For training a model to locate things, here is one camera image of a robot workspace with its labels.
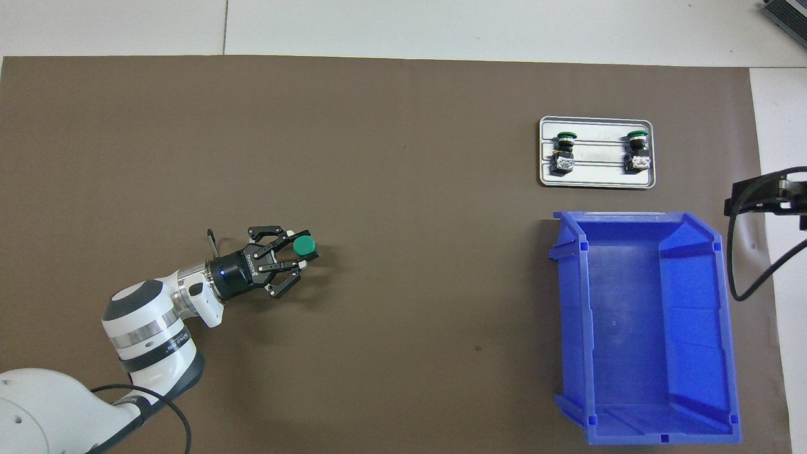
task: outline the white table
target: white table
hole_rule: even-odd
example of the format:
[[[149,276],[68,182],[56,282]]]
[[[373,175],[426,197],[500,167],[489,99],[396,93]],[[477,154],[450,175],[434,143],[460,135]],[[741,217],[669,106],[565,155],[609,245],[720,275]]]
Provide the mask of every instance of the white table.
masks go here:
[[[227,53],[743,66],[751,68],[762,171],[770,172],[807,165],[807,49],[764,18],[760,4],[0,0],[0,59]],[[805,237],[792,217],[769,216],[766,225],[771,259]],[[796,453],[807,453],[805,270],[802,254],[774,276]]]

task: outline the white robot link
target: white robot link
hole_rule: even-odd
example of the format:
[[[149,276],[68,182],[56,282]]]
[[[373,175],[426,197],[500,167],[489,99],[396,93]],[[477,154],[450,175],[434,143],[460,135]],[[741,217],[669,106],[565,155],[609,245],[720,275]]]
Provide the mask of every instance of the white robot link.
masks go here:
[[[166,405],[186,426],[188,452],[190,428],[171,401],[196,385],[204,357],[182,320],[199,316],[207,326],[217,326],[225,301],[255,288],[279,298],[319,256],[307,230],[268,225],[250,227],[248,234],[243,249],[220,257],[208,230],[212,260],[145,280],[111,298],[102,323],[131,385],[90,391],[70,376],[45,369],[0,374],[0,454],[107,452]],[[266,237],[274,240],[258,244]],[[290,244],[296,258],[279,262],[276,254]],[[111,404],[93,394],[109,388],[132,391]]]

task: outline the blue storage bin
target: blue storage bin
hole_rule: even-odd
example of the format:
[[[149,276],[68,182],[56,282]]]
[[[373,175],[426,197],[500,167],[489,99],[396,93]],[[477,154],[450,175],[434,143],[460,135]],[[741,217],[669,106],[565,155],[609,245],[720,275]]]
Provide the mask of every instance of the blue storage bin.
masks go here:
[[[557,212],[563,394],[590,444],[739,443],[720,235],[686,212]]]

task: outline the green push button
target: green push button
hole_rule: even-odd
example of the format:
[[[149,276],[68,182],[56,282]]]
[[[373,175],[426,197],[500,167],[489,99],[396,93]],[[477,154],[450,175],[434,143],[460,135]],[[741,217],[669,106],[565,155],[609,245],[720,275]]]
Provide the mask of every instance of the green push button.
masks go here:
[[[314,238],[305,236],[299,237],[295,240],[292,249],[295,250],[295,254],[299,256],[309,255],[316,250],[316,242]]]

